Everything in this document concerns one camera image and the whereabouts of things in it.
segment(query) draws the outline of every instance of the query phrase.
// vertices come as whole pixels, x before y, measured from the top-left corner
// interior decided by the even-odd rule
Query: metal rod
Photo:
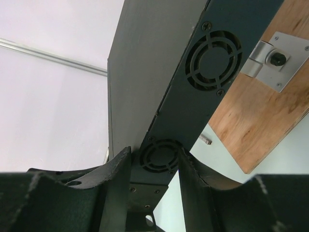
[[[64,58],[61,56],[57,56],[51,53],[47,53],[41,50],[37,50],[35,48],[31,48],[22,44],[17,44],[8,40],[0,39],[0,47],[7,48],[13,51],[21,52],[24,54],[32,55],[34,57],[43,58],[46,60],[50,60],[59,64],[64,64],[67,66],[71,66],[77,69],[85,70],[91,73],[100,74],[103,76],[107,76],[107,70],[102,69],[90,64],[85,64],[73,59]]]
[[[206,143],[207,145],[211,145],[212,141],[208,138],[206,138],[204,135],[200,134],[200,136],[198,137],[200,140],[202,140],[204,143]]]

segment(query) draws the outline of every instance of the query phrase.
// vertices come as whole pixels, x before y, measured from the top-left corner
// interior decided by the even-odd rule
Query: circular vent
[[[241,46],[228,31],[213,31],[201,38],[191,49],[185,63],[185,74],[196,89],[220,89],[237,73]]]
[[[179,143],[171,140],[153,141],[140,155],[140,165],[152,173],[172,171],[178,164]]]

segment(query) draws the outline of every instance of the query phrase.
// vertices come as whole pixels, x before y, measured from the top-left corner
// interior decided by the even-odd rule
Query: white wall
[[[107,68],[124,0],[2,0],[0,38]]]
[[[209,125],[203,134],[212,140],[212,145],[206,145],[198,139],[191,153],[202,163],[236,181],[243,183],[255,174],[309,174],[309,115],[297,124],[251,174],[243,173]],[[166,232],[185,232],[180,196],[179,177],[175,175],[154,211],[157,224]]]
[[[0,38],[107,68],[124,0],[3,0]],[[0,48],[0,172],[101,165],[107,78]]]
[[[103,163],[107,78],[0,48],[0,171]]]

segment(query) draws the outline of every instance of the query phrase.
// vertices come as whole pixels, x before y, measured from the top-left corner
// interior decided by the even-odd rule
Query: plywood panel
[[[309,39],[309,1],[286,0],[261,40],[276,31]],[[240,73],[209,124],[250,173],[308,111],[309,60],[281,93]]]

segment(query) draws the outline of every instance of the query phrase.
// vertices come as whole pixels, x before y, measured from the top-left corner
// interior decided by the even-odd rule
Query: metal hinge
[[[259,41],[240,72],[281,92],[308,57],[309,40],[276,32]]]

